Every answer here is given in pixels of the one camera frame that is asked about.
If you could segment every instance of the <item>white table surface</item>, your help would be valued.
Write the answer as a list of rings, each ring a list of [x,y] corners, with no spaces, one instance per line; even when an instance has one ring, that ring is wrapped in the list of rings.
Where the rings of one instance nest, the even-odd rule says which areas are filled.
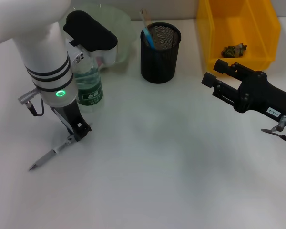
[[[32,173],[68,133],[48,106],[37,118],[19,104],[33,84],[14,43],[0,45],[0,229],[286,229],[286,143],[260,131],[276,123],[213,97],[195,21],[169,23],[182,34],[175,77],[141,77],[138,38],[128,64],[102,73],[92,132]],[[266,72],[286,91],[281,23]]]

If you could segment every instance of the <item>yellow plastic tray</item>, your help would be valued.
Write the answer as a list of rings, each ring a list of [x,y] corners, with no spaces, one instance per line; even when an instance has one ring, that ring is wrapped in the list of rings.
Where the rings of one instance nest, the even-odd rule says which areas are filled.
[[[209,71],[216,60],[238,62],[253,70],[275,60],[281,25],[270,0],[200,0],[198,31]],[[222,58],[225,46],[248,45],[240,58]]]

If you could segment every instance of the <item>black stripe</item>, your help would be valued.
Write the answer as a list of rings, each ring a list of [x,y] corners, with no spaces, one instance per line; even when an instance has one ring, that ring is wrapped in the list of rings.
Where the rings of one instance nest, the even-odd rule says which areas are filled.
[[[68,72],[68,70],[70,69],[70,65],[71,65],[71,63],[69,62],[69,66],[66,68],[65,71],[63,71],[63,73],[61,73],[61,74],[59,74],[59,75],[57,75],[55,77],[48,78],[48,79],[38,78],[38,77],[32,75],[29,71],[28,71],[28,73],[35,80],[38,80],[38,81],[41,81],[41,82],[52,82],[52,81],[55,81],[55,80],[58,80],[58,79],[62,78]]]
[[[34,74],[34,75],[38,75],[38,76],[51,76],[51,75],[54,75],[54,74],[59,73],[62,69],[64,69],[64,68],[67,66],[67,64],[68,64],[68,61],[69,61],[69,55],[67,55],[67,59],[66,59],[65,63],[64,63],[60,68],[58,68],[58,69],[56,69],[56,70],[54,70],[54,71],[52,71],[52,72],[48,72],[48,73],[37,73],[37,72],[34,72],[34,71],[30,70],[30,69],[27,68],[27,67],[26,67],[26,68],[27,68],[28,72],[30,72],[30,73],[32,73],[32,74]]]
[[[72,76],[71,76],[71,78],[68,80],[68,82],[67,83],[65,83],[63,86],[60,86],[60,87],[57,87],[57,88],[43,88],[43,87],[39,87],[39,86],[37,86],[34,82],[33,82],[33,84],[35,84],[35,86],[39,89],[39,90],[41,90],[41,91],[44,91],[44,92],[55,92],[55,91],[59,91],[59,90],[61,90],[61,89],[64,89],[66,86],[68,86],[71,82],[72,82],[72,79],[73,79],[73,74],[72,74]]]

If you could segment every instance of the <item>pen tip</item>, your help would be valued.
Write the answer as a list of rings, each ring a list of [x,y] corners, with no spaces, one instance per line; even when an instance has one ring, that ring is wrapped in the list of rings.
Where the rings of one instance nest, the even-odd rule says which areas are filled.
[[[32,171],[32,170],[34,170],[34,169],[36,169],[37,168],[37,164],[34,164],[30,169],[29,169],[29,171]]]

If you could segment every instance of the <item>green indicator light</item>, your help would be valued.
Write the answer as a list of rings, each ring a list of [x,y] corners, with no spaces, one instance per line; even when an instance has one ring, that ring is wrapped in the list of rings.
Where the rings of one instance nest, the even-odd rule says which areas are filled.
[[[63,91],[63,90],[61,90],[61,91],[58,91],[58,92],[56,93],[56,96],[57,96],[57,97],[62,97],[62,96],[64,96],[65,94],[66,94],[66,92]]]

